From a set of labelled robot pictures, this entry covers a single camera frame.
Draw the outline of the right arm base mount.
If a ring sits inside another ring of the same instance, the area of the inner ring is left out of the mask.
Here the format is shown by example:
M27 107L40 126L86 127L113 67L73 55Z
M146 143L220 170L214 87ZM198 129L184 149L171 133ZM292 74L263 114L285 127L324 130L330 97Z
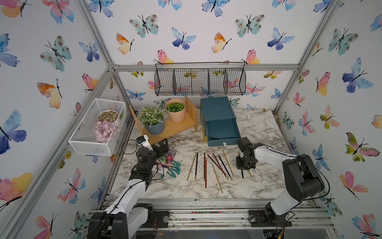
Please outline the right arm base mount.
M291 227L286 215L278 216L271 209L250 210L248 221L251 227Z

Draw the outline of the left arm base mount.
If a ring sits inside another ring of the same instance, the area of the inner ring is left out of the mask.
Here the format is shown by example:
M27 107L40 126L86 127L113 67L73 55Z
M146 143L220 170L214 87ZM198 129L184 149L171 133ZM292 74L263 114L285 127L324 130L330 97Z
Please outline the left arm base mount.
M138 206L148 210L147 221L141 226L141 228L168 228L170 221L169 211L154 209L152 204L139 204Z

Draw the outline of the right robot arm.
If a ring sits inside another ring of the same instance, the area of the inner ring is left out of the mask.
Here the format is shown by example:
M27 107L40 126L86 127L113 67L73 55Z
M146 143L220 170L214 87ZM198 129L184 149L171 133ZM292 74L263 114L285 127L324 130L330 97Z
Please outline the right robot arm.
M267 204L265 214L268 218L283 216L307 198L324 190L324 181L308 155L283 153L263 143L253 144L247 137L240 139L237 145L243 153L236 157L238 169L255 169L256 164L263 161L284 174L286 189Z

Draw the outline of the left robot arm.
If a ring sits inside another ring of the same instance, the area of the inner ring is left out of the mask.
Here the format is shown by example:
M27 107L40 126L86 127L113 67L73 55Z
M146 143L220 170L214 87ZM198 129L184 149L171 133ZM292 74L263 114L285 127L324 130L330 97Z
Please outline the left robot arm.
M158 228L168 225L163 219L169 213L156 212L152 204L138 203L138 200L156 180L152 168L168 151L166 138L158 145L136 150L138 162L131 170L127 186L109 207L91 216L84 239L157 238Z

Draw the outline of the teal drawer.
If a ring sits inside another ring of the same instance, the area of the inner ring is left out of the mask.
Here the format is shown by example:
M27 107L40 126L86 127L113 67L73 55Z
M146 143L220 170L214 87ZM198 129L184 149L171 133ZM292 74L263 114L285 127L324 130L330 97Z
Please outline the teal drawer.
M241 139L236 118L208 120L204 127L210 147L236 145Z

